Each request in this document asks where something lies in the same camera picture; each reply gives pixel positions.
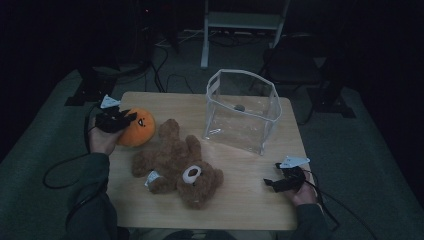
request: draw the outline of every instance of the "teddy bear snout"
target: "teddy bear snout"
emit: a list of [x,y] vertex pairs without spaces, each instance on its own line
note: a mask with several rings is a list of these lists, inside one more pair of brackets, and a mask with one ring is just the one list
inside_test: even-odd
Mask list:
[[202,169],[196,165],[187,168],[183,174],[183,180],[187,184],[193,184],[202,173]]

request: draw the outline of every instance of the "transparent plastic container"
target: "transparent plastic container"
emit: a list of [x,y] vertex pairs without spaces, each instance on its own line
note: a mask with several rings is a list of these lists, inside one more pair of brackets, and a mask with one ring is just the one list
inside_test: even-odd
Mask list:
[[251,72],[221,69],[208,82],[206,100],[204,139],[264,154],[282,115],[273,83]]

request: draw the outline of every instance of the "gray carpet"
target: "gray carpet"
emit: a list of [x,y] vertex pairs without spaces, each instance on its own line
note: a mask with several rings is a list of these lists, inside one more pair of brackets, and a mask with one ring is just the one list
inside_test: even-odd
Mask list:
[[[257,72],[262,51],[270,41],[234,48],[211,45],[207,70],[200,69],[202,42],[185,41],[180,45],[180,54],[166,48],[169,56],[160,70],[161,81],[164,86],[168,82],[168,92],[190,93],[192,89],[194,93],[204,93],[209,78],[221,68]],[[163,50],[156,49],[156,67],[165,56]],[[42,177],[52,164],[85,151],[83,123],[91,103],[82,107],[64,106],[79,82],[80,77],[74,71],[57,85],[0,165],[0,239],[59,239],[64,234],[69,189],[47,189]],[[290,94],[287,87],[278,89],[281,97],[292,100],[296,117],[305,117],[310,106],[306,89],[303,87]],[[120,78],[112,97],[120,99],[126,91],[157,92],[153,72]],[[378,239],[424,239],[423,209],[403,179],[360,96],[345,88],[342,97],[356,118],[315,113],[307,125],[299,127],[321,189],[347,205]],[[77,161],[57,169],[49,182],[61,185],[76,179],[80,166]],[[329,197],[325,200],[341,223],[335,232],[336,239],[372,239],[335,200]]]

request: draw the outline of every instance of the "brown teddy bear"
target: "brown teddy bear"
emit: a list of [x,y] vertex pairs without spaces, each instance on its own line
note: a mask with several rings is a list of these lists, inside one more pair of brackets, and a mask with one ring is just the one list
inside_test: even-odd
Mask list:
[[200,209],[224,180],[222,170],[202,161],[201,146],[194,135],[180,139],[180,127],[168,119],[158,130],[159,149],[139,152],[133,159],[132,174],[147,177],[146,186],[152,193],[178,190],[183,201]]

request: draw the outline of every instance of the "human hand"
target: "human hand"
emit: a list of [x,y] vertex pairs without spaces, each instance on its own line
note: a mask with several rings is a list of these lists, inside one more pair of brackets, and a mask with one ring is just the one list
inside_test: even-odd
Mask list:
[[[309,182],[311,174],[306,171],[303,171],[303,173],[305,174],[306,181]],[[299,191],[289,190],[283,192],[283,194],[290,199],[296,207],[302,204],[316,204],[318,202],[314,188],[306,182],[303,183]]]
[[112,154],[116,146],[116,141],[122,135],[124,130],[120,130],[116,133],[106,133],[97,127],[92,127],[88,132],[90,152],[91,153],[104,153],[106,155]]

